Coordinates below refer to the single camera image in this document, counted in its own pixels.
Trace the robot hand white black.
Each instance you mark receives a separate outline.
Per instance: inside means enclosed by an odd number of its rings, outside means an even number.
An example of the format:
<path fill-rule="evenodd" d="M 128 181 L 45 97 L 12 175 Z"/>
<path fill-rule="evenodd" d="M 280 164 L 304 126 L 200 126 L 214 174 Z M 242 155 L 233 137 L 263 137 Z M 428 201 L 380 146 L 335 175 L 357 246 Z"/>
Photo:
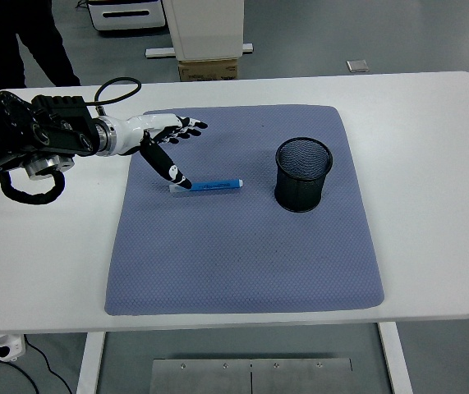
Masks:
<path fill-rule="evenodd" d="M 189 181 L 161 148 L 180 139 L 199 136 L 207 124 L 173 113 L 143 114 L 127 120 L 102 116 L 97 119 L 99 156 L 127 156 L 136 152 L 165 180 L 189 190 Z"/>

